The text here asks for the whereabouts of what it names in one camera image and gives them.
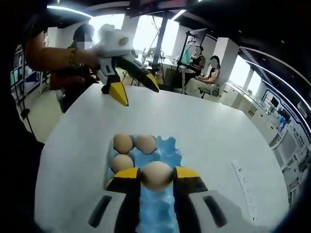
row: egg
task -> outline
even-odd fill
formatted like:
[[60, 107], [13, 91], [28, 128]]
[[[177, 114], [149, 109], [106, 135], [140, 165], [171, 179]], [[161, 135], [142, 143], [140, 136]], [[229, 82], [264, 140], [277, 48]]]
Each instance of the egg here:
[[142, 184], [149, 190], [162, 191], [173, 180], [173, 171], [161, 161], [148, 163], [142, 171]]
[[108, 188], [108, 186], [110, 185], [110, 183], [112, 182], [113, 179], [110, 179], [108, 182], [107, 182], [107, 185], [106, 185], [106, 188]]
[[151, 154], [156, 150], [156, 140], [151, 135], [139, 135], [135, 141], [135, 146], [144, 154]]
[[133, 148], [133, 141], [128, 134], [116, 134], [113, 137], [113, 147], [120, 154], [127, 154]]
[[134, 167], [133, 160], [126, 154], [119, 154], [111, 160], [111, 169], [114, 173]]

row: floor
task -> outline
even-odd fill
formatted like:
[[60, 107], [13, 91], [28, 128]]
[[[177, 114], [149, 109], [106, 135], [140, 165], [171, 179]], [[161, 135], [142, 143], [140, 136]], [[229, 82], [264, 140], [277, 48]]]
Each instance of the floor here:
[[[124, 85], [131, 84], [132, 78], [128, 75], [124, 76], [122, 69], [117, 69], [117, 72], [121, 80], [123, 80]], [[162, 78], [157, 77], [157, 82], [163, 84]], [[26, 108], [30, 109], [28, 117], [31, 127], [37, 139], [41, 142], [45, 142], [48, 139], [53, 128], [63, 115], [57, 102], [55, 92], [50, 91], [47, 86], [45, 86], [43, 90], [42, 94], [40, 94], [40, 90], [37, 88], [25, 101]], [[30, 131], [27, 120], [24, 120], [24, 124]]]

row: blue egg carton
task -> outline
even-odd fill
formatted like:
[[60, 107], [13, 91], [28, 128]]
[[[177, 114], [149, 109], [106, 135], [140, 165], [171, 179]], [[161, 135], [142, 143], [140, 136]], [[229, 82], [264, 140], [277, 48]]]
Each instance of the blue egg carton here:
[[[130, 136], [135, 146], [137, 135]], [[146, 164], [154, 161], [164, 162], [172, 169], [175, 166], [181, 166], [182, 156], [180, 150], [176, 148], [175, 138], [170, 137], [166, 140], [162, 139], [161, 136], [154, 138], [156, 150], [151, 154], [146, 155], [136, 147], [129, 151], [128, 156], [133, 160], [134, 167], [143, 170]], [[114, 176], [110, 161], [118, 154], [113, 147], [113, 140], [111, 140], [104, 184]], [[178, 233], [178, 222], [174, 211], [173, 184], [159, 192], [148, 190], [141, 185], [139, 218], [140, 221], [136, 228], [137, 233]]]

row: person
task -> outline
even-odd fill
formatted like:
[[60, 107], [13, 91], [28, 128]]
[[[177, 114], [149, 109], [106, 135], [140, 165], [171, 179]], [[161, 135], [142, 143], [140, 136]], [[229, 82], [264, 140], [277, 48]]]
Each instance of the person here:
[[3, 6], [6, 22], [2, 24], [0, 86], [3, 104], [1, 143], [5, 180], [4, 223], [15, 232], [42, 232], [34, 221], [35, 184], [44, 144], [27, 131], [19, 118], [16, 102], [11, 95], [10, 73], [13, 70], [15, 50], [21, 44], [28, 66], [37, 71], [55, 71], [70, 65], [98, 66], [98, 57], [92, 51], [46, 48], [43, 31], [48, 21], [40, 19], [49, 0], [11, 0]]
[[190, 65], [197, 69], [196, 75], [201, 75], [201, 70], [205, 67], [206, 59], [202, 55], [203, 50], [202, 46], [196, 46], [194, 49], [194, 55], [192, 55], [190, 59]]
[[200, 75], [197, 78], [192, 78], [189, 80], [185, 89], [187, 95], [199, 97], [199, 87], [208, 90], [214, 89], [213, 85], [217, 84], [220, 75], [220, 60], [218, 56], [212, 56], [210, 58], [210, 66], [212, 67], [212, 69], [210, 70], [210, 73], [207, 77], [203, 77]]
[[[73, 35], [73, 42], [69, 49], [84, 50], [92, 45], [94, 28], [89, 24], [79, 26]], [[92, 84], [98, 83], [90, 74], [97, 75], [97, 70], [87, 64], [69, 66], [57, 72], [51, 73], [50, 86], [52, 90], [62, 90], [64, 96], [59, 98], [60, 107], [65, 113], [70, 106], [84, 93]]]

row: bracelet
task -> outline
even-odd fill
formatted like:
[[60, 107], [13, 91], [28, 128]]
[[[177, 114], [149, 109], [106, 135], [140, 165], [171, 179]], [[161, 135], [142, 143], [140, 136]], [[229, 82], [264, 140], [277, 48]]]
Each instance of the bracelet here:
[[75, 59], [76, 58], [76, 56], [75, 56], [76, 50], [77, 49], [72, 50], [71, 54], [70, 54], [69, 65], [71, 65], [71, 66], [76, 65], [76, 59]]

